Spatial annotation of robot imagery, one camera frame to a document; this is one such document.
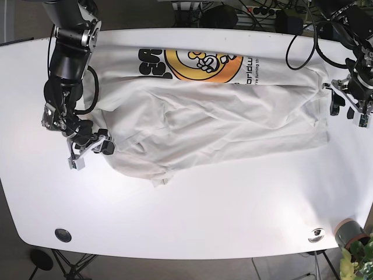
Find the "black cable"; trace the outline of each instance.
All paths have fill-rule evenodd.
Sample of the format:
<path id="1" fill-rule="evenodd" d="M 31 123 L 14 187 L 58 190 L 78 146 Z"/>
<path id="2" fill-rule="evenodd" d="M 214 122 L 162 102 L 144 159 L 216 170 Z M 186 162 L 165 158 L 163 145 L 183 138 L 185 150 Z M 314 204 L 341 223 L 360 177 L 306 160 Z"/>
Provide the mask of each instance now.
<path id="1" fill-rule="evenodd" d="M 93 101 L 92 101 L 91 106 L 89 106 L 88 109 L 86 109 L 86 110 L 75 110 L 74 113 L 76 115 L 86 115 L 86 114 L 91 113 L 93 111 L 93 109 L 95 108 L 95 106 L 97 104 L 97 101 L 98 101 L 98 93 L 100 91 L 100 87 L 99 87 L 99 84 L 98 84 L 97 73 L 95 72 L 95 70 L 91 66 L 88 66 L 87 70 L 92 73 L 93 78 L 94 78 L 94 96 L 93 96 Z"/>
<path id="2" fill-rule="evenodd" d="M 337 280 L 340 280 L 338 273 L 337 273 L 336 270 L 334 269 L 332 263 L 330 262 L 330 259 L 329 259 L 328 256 L 326 255 L 325 251 L 323 251 L 322 254 L 324 255 L 326 261 L 328 262 L 328 264 L 329 264 L 329 266 L 330 266 L 330 268 L 331 268 L 331 270 L 332 270 L 334 276 L 336 277 L 336 279 L 337 279 Z"/>
<path id="3" fill-rule="evenodd" d="M 263 20 L 266 20 L 267 18 L 271 17 L 272 15 L 267 15 L 265 18 L 261 19 L 259 22 L 262 22 Z"/>
<path id="4" fill-rule="evenodd" d="M 238 0 L 244 7 L 246 7 L 246 5 L 243 3 L 243 1 L 242 0 Z M 265 31 L 264 30 L 264 28 L 263 28 L 263 26 L 261 25 L 261 23 L 260 22 L 258 22 L 258 20 L 256 19 L 256 17 L 253 15 L 253 13 L 250 11 L 250 10 L 247 10 L 248 11 L 248 13 L 252 16 L 252 19 L 261 27 L 261 29 L 263 30 L 263 31 Z"/>
<path id="5" fill-rule="evenodd" d="M 289 61 L 288 61 L 288 56 L 289 56 L 289 52 L 290 52 L 290 48 L 291 46 L 293 45 L 293 42 L 295 41 L 295 39 L 298 37 L 299 34 L 295 35 L 294 38 L 292 39 L 292 41 L 290 42 L 288 48 L 287 48 L 287 51 L 286 51 L 286 56 L 285 56 L 285 61 L 286 61 L 286 65 L 291 69 L 291 70 L 294 70 L 294 71 L 297 71 L 297 70 L 300 70 L 302 69 L 303 67 L 305 67 L 307 65 L 307 63 L 309 63 L 309 61 L 311 60 L 312 56 L 314 55 L 315 53 L 315 50 L 316 50 L 316 47 L 317 47 L 317 43 L 318 43 L 318 38 L 317 38 L 317 26 L 316 26 L 316 22 L 315 22 L 315 19 L 314 19 L 314 16 L 312 15 L 311 11 L 309 10 L 309 7 L 307 5 L 307 3 L 305 2 L 305 0 L 302 0 L 303 3 L 305 3 L 305 6 L 307 8 L 307 11 L 309 12 L 309 15 L 311 17 L 311 20 L 312 20 L 312 23 L 306 25 L 305 27 L 302 28 L 302 30 L 300 30 L 300 33 L 302 34 L 303 30 L 306 29 L 308 26 L 311 26 L 313 25 L 314 26 L 314 46 L 312 47 L 312 51 L 310 53 L 310 55 L 308 56 L 308 58 L 306 59 L 306 61 L 299 67 L 292 67 L 290 64 L 289 64 Z"/>
<path id="6" fill-rule="evenodd" d="M 339 22 L 333 22 L 331 20 L 323 20 L 323 21 L 320 21 L 318 22 L 317 24 L 317 28 L 316 28 L 316 33 L 319 32 L 320 28 L 324 25 L 326 25 L 327 23 L 330 23 L 331 25 L 342 25 L 341 23 Z M 325 61 L 327 62 L 328 64 L 330 64 L 331 66 L 334 66 L 336 68 L 340 68 L 340 69 L 348 69 L 347 65 L 346 64 L 339 64 L 337 62 L 334 62 L 332 60 L 330 60 L 328 57 L 326 57 L 322 51 L 320 50 L 320 47 L 319 47 L 319 41 L 317 41 L 316 43 L 316 51 L 317 53 L 320 55 L 320 57 Z"/>

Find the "wire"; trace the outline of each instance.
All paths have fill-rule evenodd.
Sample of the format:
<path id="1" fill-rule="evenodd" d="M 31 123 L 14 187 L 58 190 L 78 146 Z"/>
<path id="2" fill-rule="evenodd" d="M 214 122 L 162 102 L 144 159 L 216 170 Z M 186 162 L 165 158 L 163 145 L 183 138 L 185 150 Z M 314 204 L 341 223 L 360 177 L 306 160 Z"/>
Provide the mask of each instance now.
<path id="1" fill-rule="evenodd" d="M 339 22 L 333 22 L 333 21 L 331 21 L 331 20 L 323 20 L 323 21 L 318 22 L 318 24 L 317 24 L 317 28 L 316 28 L 316 33 L 318 33 L 318 32 L 320 31 L 320 28 L 321 28 L 322 26 L 326 25 L 327 23 L 330 23 L 330 24 L 332 24 L 332 25 L 342 25 L 342 24 L 339 23 Z M 332 66 L 334 66 L 334 67 L 336 67 L 336 68 L 340 68 L 340 69 L 348 69 L 348 67 L 347 67 L 346 64 L 339 64 L 339 63 L 337 63 L 337 62 L 334 62 L 334 61 L 330 60 L 328 57 L 326 57 L 326 56 L 322 53 L 322 51 L 320 50 L 320 47 L 319 47 L 319 41 L 316 42 L 316 51 L 317 51 L 317 53 L 320 55 L 320 57 L 321 57 L 325 62 L 327 62 L 328 64 L 330 64 L 330 65 L 332 65 Z"/>
<path id="2" fill-rule="evenodd" d="M 262 21 L 266 20 L 266 19 L 269 18 L 270 16 L 272 16 L 272 15 L 268 15 L 268 16 L 266 16 L 265 18 L 261 19 L 259 22 L 262 22 Z"/>
<path id="3" fill-rule="evenodd" d="M 305 27 L 302 28 L 302 30 L 300 30 L 300 33 L 303 32 L 304 29 L 306 29 L 308 26 L 311 26 L 313 25 L 314 26 L 314 46 L 312 47 L 312 51 L 311 53 L 309 54 L 308 58 L 306 59 L 306 61 L 299 67 L 292 67 L 290 64 L 289 64 L 289 61 L 288 61 L 288 56 L 289 56 L 289 52 L 290 52 L 290 48 L 291 46 L 293 45 L 293 42 L 295 41 L 295 39 L 298 37 L 299 34 L 295 35 L 294 38 L 292 39 L 292 41 L 290 42 L 289 46 L 287 47 L 287 51 L 286 51 L 286 56 L 285 56 L 285 61 L 286 61 L 286 65 L 291 69 L 291 70 L 294 70 L 294 71 L 297 71 L 297 70 L 300 70 L 302 69 L 303 67 L 305 67 L 309 61 L 311 60 L 312 56 L 314 55 L 315 53 L 315 50 L 316 50 L 316 47 L 317 47 L 317 43 L 318 43 L 318 38 L 317 38 L 317 28 L 316 28 L 316 23 L 315 23 L 315 19 L 311 13 L 311 11 L 309 10 L 309 7 L 308 5 L 306 4 L 305 0 L 302 0 L 303 3 L 305 3 L 306 5 L 306 8 L 307 8 L 307 11 L 309 12 L 309 15 L 311 17 L 311 20 L 312 20 L 312 23 L 306 25 Z"/>
<path id="4" fill-rule="evenodd" d="M 100 87 L 99 87 L 99 84 L 98 84 L 97 73 L 95 72 L 95 70 L 91 66 L 88 66 L 87 70 L 92 73 L 93 78 L 94 78 L 94 96 L 93 96 L 93 101 L 92 101 L 91 106 L 89 106 L 88 109 L 86 109 L 86 110 L 75 110 L 74 113 L 76 115 L 86 115 L 86 114 L 91 113 L 93 111 L 93 109 L 95 108 L 95 106 L 97 104 L 97 101 L 98 101 L 98 93 L 100 91 Z"/>
<path id="5" fill-rule="evenodd" d="M 243 3 L 243 1 L 242 0 L 238 0 L 244 7 L 246 7 L 246 5 Z M 264 28 L 263 28 L 263 26 L 261 25 L 261 23 L 260 22 L 258 22 L 258 20 L 256 19 L 256 17 L 253 15 L 253 13 L 250 11 L 250 10 L 247 10 L 248 12 L 249 12 L 249 14 L 252 16 L 252 19 L 261 27 L 261 29 L 263 30 L 263 31 L 265 31 L 264 30 Z"/>

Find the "white table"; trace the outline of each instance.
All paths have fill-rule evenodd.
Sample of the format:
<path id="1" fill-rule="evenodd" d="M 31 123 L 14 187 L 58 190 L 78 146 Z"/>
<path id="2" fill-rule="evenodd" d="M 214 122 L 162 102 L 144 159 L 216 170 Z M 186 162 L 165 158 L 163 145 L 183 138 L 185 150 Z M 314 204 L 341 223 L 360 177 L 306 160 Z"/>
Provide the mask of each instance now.
<path id="1" fill-rule="evenodd" d="M 283 61 L 290 40 L 252 31 L 137 29 L 102 32 L 99 45 Z M 47 45 L 37 40 L 0 48 L 0 178 L 26 243 L 121 257 L 242 258 L 336 247 L 332 230 L 341 220 L 364 225 L 373 201 L 373 132 L 353 126 L 347 109 L 330 118 L 327 146 L 196 167 L 158 188 L 115 172 L 93 153 L 85 169 L 70 170 L 65 138 L 40 124 Z M 291 57 L 304 60 L 311 47 L 312 39 L 301 37 Z M 321 48 L 338 62 L 353 57 L 339 43 L 323 41 Z M 347 74 L 328 71 L 331 78 Z M 326 236 L 312 244 L 308 236 L 319 227 Z M 72 241 L 59 241 L 56 228 L 68 230 Z"/>

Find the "silver metal bracket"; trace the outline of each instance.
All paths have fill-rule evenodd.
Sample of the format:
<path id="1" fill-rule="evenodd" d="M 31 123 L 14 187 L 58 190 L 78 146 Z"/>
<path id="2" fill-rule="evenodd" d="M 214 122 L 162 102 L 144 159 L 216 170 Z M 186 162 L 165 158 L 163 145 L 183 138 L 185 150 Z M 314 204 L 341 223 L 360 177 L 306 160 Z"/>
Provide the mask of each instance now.
<path id="1" fill-rule="evenodd" d="M 99 135 L 98 140 L 96 140 L 95 142 L 90 144 L 88 147 L 82 146 L 80 148 L 80 154 L 76 155 L 73 152 L 73 142 L 72 142 L 72 140 L 67 139 L 69 150 L 71 152 L 71 156 L 68 159 L 70 169 L 76 169 L 76 170 L 83 169 L 86 166 L 85 162 L 84 162 L 84 157 L 90 151 L 97 152 L 97 153 L 101 152 L 104 141 L 111 141 L 111 137 L 110 136 L 105 136 L 105 135 Z"/>

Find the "white t-shirt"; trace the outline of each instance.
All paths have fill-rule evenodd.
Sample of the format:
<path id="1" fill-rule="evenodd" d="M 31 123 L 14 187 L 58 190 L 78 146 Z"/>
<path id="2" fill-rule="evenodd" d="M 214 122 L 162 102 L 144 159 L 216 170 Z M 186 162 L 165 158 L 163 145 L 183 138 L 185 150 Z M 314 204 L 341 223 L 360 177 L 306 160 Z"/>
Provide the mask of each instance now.
<path id="1" fill-rule="evenodd" d="M 328 91 L 321 89 L 328 76 L 321 65 L 292 71 L 263 58 L 116 46 L 98 47 L 90 65 L 100 95 L 89 118 L 115 143 L 105 158 L 154 185 L 192 166 L 328 141 Z M 92 76 L 83 82 L 88 107 Z"/>

